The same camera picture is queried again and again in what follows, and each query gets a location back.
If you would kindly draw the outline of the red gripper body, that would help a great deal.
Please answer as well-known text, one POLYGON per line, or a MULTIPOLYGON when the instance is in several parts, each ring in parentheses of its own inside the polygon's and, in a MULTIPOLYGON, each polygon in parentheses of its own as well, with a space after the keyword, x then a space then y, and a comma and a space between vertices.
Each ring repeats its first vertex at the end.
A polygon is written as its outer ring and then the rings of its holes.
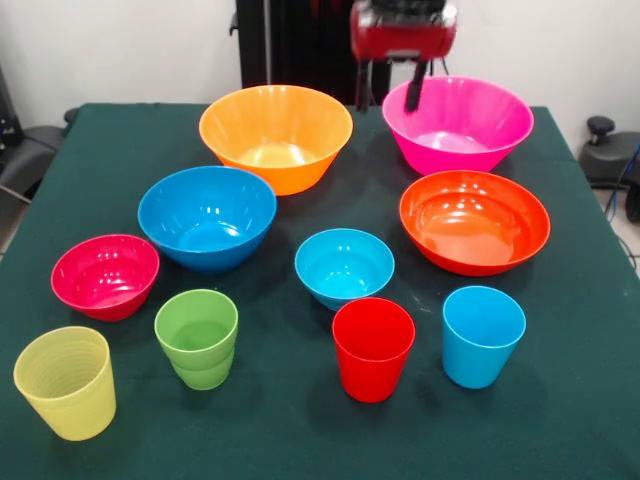
POLYGON ((451 2, 355 2, 351 48, 357 60, 432 60, 452 48, 458 9, 451 2))

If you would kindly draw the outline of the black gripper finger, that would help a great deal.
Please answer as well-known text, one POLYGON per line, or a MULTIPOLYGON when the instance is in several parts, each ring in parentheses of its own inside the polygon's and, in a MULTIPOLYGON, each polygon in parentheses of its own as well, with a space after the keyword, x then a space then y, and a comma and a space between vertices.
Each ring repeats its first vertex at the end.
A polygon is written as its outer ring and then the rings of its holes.
POLYGON ((366 113, 369 106, 375 103, 372 78, 372 62, 369 60, 359 60, 357 63, 355 94, 355 106, 358 112, 366 113))
POLYGON ((407 113, 415 112, 419 106, 423 81, 430 64, 430 60, 419 60, 416 62, 414 76, 407 86, 405 98, 405 111, 407 113))

